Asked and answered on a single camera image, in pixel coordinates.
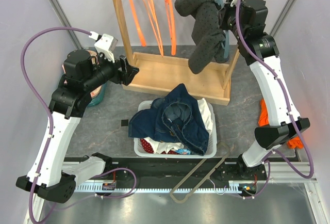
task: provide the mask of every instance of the robotic arm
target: robotic arm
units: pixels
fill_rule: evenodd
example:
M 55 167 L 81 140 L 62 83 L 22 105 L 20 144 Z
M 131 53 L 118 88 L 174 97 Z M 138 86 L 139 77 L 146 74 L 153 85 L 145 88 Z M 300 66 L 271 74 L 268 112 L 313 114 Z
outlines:
M 117 44 L 114 37 L 107 34 L 100 36 L 97 33 L 92 33 L 90 37 L 96 40 L 97 57 L 91 56 L 86 50 L 69 53 L 63 64 L 65 74 L 52 94 L 49 105 L 54 119 L 54 132 L 35 188 L 35 193 L 48 201 L 65 203 L 76 185 L 110 170 L 111 158 L 99 153 L 65 170 L 62 170 L 62 164 L 73 132 L 92 100 L 90 93 L 107 81 L 128 85 L 139 72 L 138 68 L 128 64 L 125 56 L 120 56 L 119 60 L 114 59 L 112 51 Z M 31 190 L 36 176 L 38 163 L 49 138 L 49 125 L 48 121 L 42 145 L 31 170 L 17 179 L 16 186 L 26 191 Z
M 300 113 L 292 103 L 290 94 L 287 94 L 291 111 L 288 112 L 286 96 L 278 82 L 281 79 L 286 92 L 286 83 L 281 70 L 281 60 L 274 38 L 264 32 L 268 14 L 266 2 L 263 0 L 243 0 L 240 7 L 239 22 L 236 22 L 237 0 L 227 0 L 220 10 L 219 24 L 223 30 L 231 30 L 238 40 L 238 49 L 246 64 L 255 75 L 261 89 L 268 110 L 269 125 L 255 129 L 255 141 L 252 146 L 239 156 L 239 166 L 244 171 L 247 168 L 258 166 L 262 159 L 273 149 L 280 147 L 293 137 L 297 136 L 291 118 L 302 132 L 310 127 L 308 118 L 301 118 Z M 277 77 L 246 49 L 237 31 L 240 24 L 244 41 L 252 52 L 260 58 L 266 66 L 273 69 Z

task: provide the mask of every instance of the laundry basket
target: laundry basket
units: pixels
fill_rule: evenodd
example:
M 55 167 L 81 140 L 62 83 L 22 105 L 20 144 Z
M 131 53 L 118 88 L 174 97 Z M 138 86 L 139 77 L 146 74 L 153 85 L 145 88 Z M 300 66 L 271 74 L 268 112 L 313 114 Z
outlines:
M 138 111 L 143 109 L 149 109 L 151 107 L 153 101 L 143 101 L 138 108 Z M 134 138 L 134 151 L 138 156 L 142 157 L 152 157 L 152 158 L 212 158 L 215 156 L 217 152 L 217 131 L 216 131 L 216 119 L 215 114 L 213 112 L 212 105 L 207 103 L 210 111 L 211 111 L 211 118 L 213 121 L 213 130 L 209 137 L 208 147 L 204 156 L 200 155 L 183 155 L 183 154 L 154 154 L 154 153 L 147 153 L 141 144 L 139 138 Z

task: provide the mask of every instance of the basket of clothes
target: basket of clothes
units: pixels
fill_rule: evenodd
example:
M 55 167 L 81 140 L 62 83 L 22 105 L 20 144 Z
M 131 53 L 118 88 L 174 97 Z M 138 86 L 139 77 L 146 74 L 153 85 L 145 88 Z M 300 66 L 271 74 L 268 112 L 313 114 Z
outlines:
M 184 84 L 165 98 L 142 102 L 128 129 L 138 156 L 211 158 L 217 152 L 212 105 L 193 98 Z

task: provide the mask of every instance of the wooden shelf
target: wooden shelf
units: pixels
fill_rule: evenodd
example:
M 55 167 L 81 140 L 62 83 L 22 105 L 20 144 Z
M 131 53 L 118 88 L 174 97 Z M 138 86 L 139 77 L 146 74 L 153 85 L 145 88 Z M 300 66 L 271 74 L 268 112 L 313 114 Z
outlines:
M 161 57 L 145 53 L 134 53 L 133 61 L 140 72 L 124 89 L 167 95 L 178 84 L 184 83 L 190 95 L 196 99 L 205 98 L 214 104 L 228 105 L 230 84 L 223 89 L 227 64 L 211 62 L 199 74 L 193 74 L 188 67 L 188 59 L 170 56 Z

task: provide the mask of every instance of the dark blue denim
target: dark blue denim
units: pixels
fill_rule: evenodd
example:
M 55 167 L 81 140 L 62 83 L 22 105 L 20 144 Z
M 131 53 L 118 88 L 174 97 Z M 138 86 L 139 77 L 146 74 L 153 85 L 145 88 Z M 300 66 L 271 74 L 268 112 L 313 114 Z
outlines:
M 137 112 L 129 122 L 129 137 L 181 142 L 192 154 L 204 155 L 209 134 L 198 102 L 180 84 L 165 98 L 155 99 L 150 109 Z

